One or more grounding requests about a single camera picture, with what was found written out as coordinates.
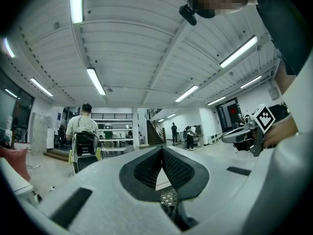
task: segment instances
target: pink cushion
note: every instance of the pink cushion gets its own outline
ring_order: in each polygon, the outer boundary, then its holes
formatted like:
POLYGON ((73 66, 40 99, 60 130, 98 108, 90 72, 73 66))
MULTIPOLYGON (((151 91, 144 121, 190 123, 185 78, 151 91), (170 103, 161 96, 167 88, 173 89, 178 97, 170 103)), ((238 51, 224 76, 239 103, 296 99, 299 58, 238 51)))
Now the pink cushion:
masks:
POLYGON ((26 169, 27 148, 23 150, 9 150, 0 146, 0 157, 5 158, 15 171, 25 180, 30 181, 30 175, 26 169))

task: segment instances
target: white shirt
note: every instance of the white shirt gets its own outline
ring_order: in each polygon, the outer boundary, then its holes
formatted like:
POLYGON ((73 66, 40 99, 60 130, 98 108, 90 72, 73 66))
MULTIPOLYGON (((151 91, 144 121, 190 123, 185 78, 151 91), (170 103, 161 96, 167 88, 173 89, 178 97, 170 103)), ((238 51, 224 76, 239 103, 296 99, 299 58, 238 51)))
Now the white shirt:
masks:
POLYGON ((98 125, 95 121, 93 121, 90 117, 88 116, 75 116, 72 117, 67 125, 67 135, 72 136, 74 132, 78 128, 78 121, 79 121, 79 126, 80 127, 90 127, 90 130, 93 131, 96 136, 99 138, 99 128, 98 125))
POLYGON ((196 128, 195 128, 195 126, 191 126, 191 128, 189 129, 189 131, 188 131, 188 135, 191 135, 192 137, 193 137, 193 133, 196 133, 196 128))

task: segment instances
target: staircase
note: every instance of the staircase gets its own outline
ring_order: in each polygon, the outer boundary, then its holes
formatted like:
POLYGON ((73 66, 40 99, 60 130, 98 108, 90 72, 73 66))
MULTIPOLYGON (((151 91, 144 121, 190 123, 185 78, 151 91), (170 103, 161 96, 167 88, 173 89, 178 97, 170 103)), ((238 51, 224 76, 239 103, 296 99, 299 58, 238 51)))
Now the staircase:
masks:
POLYGON ((164 143, 150 121, 147 121, 147 132, 148 132, 148 144, 149 145, 164 143))
POLYGON ((68 162, 68 152, 62 152, 59 150, 52 149, 52 150, 47 150, 47 152, 44 152, 44 155, 47 157, 64 161, 64 162, 68 162))

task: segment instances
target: ceiling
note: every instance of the ceiling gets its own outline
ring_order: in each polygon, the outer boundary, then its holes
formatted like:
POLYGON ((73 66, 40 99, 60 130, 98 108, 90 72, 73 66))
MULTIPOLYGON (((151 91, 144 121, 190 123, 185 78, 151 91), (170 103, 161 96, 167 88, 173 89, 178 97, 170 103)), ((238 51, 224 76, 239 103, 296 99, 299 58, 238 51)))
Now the ceiling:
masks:
POLYGON ((32 0, 7 36, 16 57, 2 54, 1 68, 27 92, 59 106, 185 108, 241 93, 260 73, 272 78, 276 49, 255 6, 191 26, 178 13, 185 1, 84 0, 85 19, 72 24, 69 0, 32 0), (253 35, 257 46, 222 69, 219 63, 253 35), (96 69, 105 97, 87 67, 96 69), (193 85, 199 89, 175 103, 193 85))

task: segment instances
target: fluorescent light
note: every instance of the fluorescent light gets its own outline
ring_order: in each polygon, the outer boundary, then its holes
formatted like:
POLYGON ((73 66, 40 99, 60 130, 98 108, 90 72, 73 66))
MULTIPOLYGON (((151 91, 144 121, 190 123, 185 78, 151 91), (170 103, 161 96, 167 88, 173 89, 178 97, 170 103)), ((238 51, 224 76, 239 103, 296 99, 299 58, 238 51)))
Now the fluorescent light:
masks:
POLYGON ((223 62, 221 62, 220 63, 221 67, 225 68, 231 62, 233 62, 235 59, 237 59, 239 56, 244 54, 248 49, 250 49, 252 46, 254 46, 257 42, 258 42, 258 37, 253 36, 245 44, 243 44, 239 49, 237 49, 234 53, 232 53, 229 57, 227 57, 223 62))
POLYGON ((242 85, 240 88, 243 89, 244 87, 247 87, 248 85, 254 83, 255 81, 259 80, 262 76, 258 76, 257 78, 254 78, 250 82, 246 83, 245 85, 242 85))
POLYGON ((83 21, 83 11, 83 0, 70 0, 70 14, 73 24, 83 21))
POLYGON ((10 45, 9 45, 8 39, 7 39, 6 37, 4 38, 3 42, 4 42, 4 46, 6 47, 8 53, 10 54, 10 56, 11 56, 12 58, 14 58, 15 55, 14 55, 14 53, 13 53, 13 51, 12 51, 10 45))
POLYGON ((18 96, 16 96, 14 93, 10 92, 8 89, 5 89, 6 92, 8 92, 11 96, 17 98, 18 96))
POLYGON ((190 95, 192 92, 194 92, 196 89, 198 88, 198 86, 193 86, 191 87, 189 90, 187 90, 183 95, 181 95, 179 98, 177 98, 175 100, 175 102, 180 102, 182 101, 185 97, 187 97, 188 95, 190 95))
POLYGON ((105 95, 106 93, 104 92, 104 89, 102 88, 102 85, 99 81, 96 70, 94 68, 87 68, 87 72, 93 84, 95 85, 96 89, 99 91, 100 95, 105 95))
POLYGON ((30 79, 35 85, 37 85, 40 89, 42 89, 49 96, 53 96, 49 91, 47 91, 40 83, 38 83, 34 78, 30 79))
POLYGON ((225 98, 226 98, 226 97, 223 96, 223 97, 221 97, 220 99, 217 99, 217 100, 215 100, 215 101, 213 101, 212 103, 209 103, 209 104, 207 104, 207 105, 215 104, 215 103, 217 103, 217 102, 219 102, 219 101, 222 101, 222 100, 225 99, 225 98))

